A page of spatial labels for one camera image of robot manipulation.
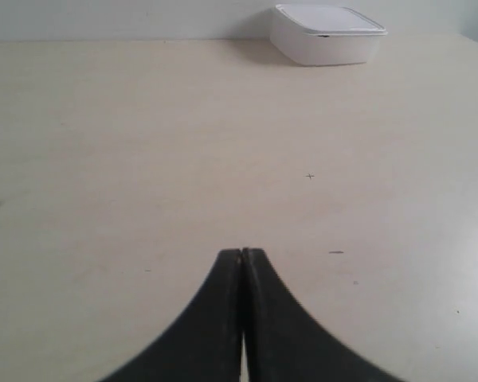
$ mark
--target tabletop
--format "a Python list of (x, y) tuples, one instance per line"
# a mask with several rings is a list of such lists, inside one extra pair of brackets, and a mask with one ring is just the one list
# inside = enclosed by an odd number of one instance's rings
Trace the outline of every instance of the tabletop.
[(0, 43), (0, 381), (106, 376), (242, 247), (394, 375), (478, 381), (478, 44)]

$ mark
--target white plastic container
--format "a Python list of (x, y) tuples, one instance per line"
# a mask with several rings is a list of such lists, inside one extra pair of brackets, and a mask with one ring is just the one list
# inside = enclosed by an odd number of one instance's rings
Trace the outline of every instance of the white plastic container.
[(278, 5), (271, 26), (271, 42), (306, 66), (367, 62), (387, 34), (377, 22), (339, 6)]

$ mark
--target white wall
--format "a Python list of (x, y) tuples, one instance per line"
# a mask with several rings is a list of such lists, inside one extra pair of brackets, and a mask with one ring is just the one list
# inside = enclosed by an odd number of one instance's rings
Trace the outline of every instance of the white wall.
[[(315, 2), (290, 0), (288, 2)], [(0, 0), (1, 40), (263, 37), (275, 0)], [(478, 0), (323, 0), (391, 33), (478, 39)]]

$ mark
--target plastic box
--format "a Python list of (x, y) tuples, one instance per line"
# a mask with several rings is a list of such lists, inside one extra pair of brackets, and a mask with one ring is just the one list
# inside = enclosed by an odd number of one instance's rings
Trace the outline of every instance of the plastic box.
[(271, 42), (306, 66), (367, 62), (385, 35), (377, 22), (339, 6), (278, 5), (271, 26)]

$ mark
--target container lid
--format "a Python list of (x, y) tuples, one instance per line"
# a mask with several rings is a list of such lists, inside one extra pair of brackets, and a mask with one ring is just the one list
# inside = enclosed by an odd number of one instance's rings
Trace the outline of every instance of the container lid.
[(326, 36), (387, 34), (383, 26), (350, 8), (280, 4), (276, 6), (275, 11), (296, 23), (306, 34)]

